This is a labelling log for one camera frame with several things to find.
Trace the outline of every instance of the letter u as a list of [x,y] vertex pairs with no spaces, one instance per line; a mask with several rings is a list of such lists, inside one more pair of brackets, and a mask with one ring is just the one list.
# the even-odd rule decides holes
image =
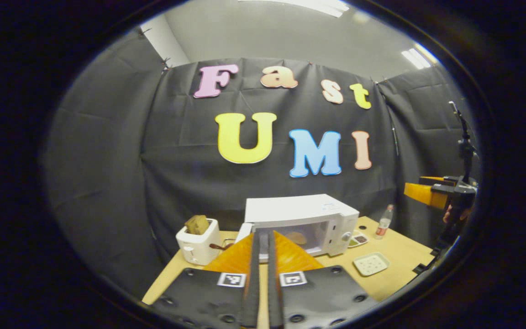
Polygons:
[[257,146],[243,149],[239,137],[241,122],[245,121],[245,116],[240,113],[223,113],[215,117],[219,124],[219,152],[223,158],[234,163],[256,163],[269,156],[273,146],[272,123],[277,116],[259,112],[253,114],[252,118],[257,122]]

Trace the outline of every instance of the letter m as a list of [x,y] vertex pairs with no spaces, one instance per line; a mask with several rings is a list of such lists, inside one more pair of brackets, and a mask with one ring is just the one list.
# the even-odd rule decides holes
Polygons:
[[338,175],[342,168],[338,159],[338,141],[340,134],[335,131],[324,133],[320,146],[316,146],[314,139],[309,131],[305,129],[294,129],[289,132],[289,137],[294,140],[294,168],[289,171],[292,177],[305,177],[309,170],[305,167],[305,162],[309,165],[311,173],[317,175],[321,168],[323,175]]

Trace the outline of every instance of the table surface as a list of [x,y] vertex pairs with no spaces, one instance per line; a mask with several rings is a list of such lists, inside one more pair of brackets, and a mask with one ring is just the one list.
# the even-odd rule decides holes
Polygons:
[[[358,227],[361,225],[364,225],[367,228],[359,229]],[[383,239],[375,239],[374,233],[376,232],[378,225],[379,224],[376,221],[368,217],[360,217],[355,230],[362,232],[368,237],[369,241],[367,243],[354,248],[348,248],[346,252],[338,256],[321,255],[316,256],[315,258],[325,267],[341,265],[346,271],[348,271],[352,278],[367,291],[369,296],[377,301],[381,301],[409,283],[409,281],[416,276],[413,269],[419,264],[429,264],[434,256],[430,255],[430,252],[432,251],[431,248],[421,245],[392,229],[387,230]],[[223,240],[235,238],[237,234],[238,232],[221,231],[221,238]],[[364,256],[372,252],[382,253],[391,264],[387,269],[380,271],[379,273],[363,277],[360,275],[352,261],[359,256]],[[167,266],[159,274],[157,279],[155,279],[150,289],[148,289],[142,302],[145,304],[152,304],[155,302],[174,279],[178,277],[181,271],[187,267],[194,269],[203,268],[203,266],[186,262],[182,252],[178,250]],[[267,306],[267,264],[259,264],[258,327],[259,329],[269,328]]]

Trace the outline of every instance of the white plate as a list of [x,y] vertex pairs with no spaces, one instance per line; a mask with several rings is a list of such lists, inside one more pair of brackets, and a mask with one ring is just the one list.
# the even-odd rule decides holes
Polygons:
[[352,263],[362,276],[373,275],[391,265],[391,262],[380,252],[372,252],[368,255],[357,257]]

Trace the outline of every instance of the black curtain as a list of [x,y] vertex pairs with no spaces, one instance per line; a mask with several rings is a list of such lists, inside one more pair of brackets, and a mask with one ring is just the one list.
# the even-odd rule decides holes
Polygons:
[[73,248],[137,298],[165,264],[147,221],[139,156],[161,68],[144,37],[117,40],[68,90],[42,156],[50,207]]
[[[212,65],[238,65],[221,94],[194,98],[202,73]],[[265,67],[290,68],[298,86],[267,88],[260,79]],[[342,88],[342,104],[326,101],[320,81],[329,79]],[[361,83],[369,91],[369,110],[359,107],[350,85]],[[242,113],[240,143],[257,144],[257,125],[251,115],[271,112],[273,148],[254,164],[228,162],[219,154],[219,126],[215,116]],[[316,144],[327,131],[341,134],[339,175],[290,177],[294,166],[292,129],[307,129]],[[366,131],[372,167],[357,170],[353,131]],[[376,84],[370,79],[328,67],[294,60],[228,58],[174,67],[164,74],[155,94],[142,146],[146,178],[147,212],[154,232],[170,255],[178,249],[174,235],[195,214],[219,220],[221,229],[238,230],[244,221],[247,198],[301,196],[326,193],[360,215],[378,218],[396,195],[395,148],[389,114]]]
[[[447,73],[438,67],[404,73],[379,83],[391,114],[398,150],[396,167],[397,211],[392,228],[433,247],[444,228],[444,212],[405,196],[405,183],[418,183],[420,176],[463,175],[458,156],[461,124],[448,102],[455,102],[466,121],[472,123],[468,100]],[[469,129],[476,146],[474,127]],[[480,176],[474,158],[472,177]]]

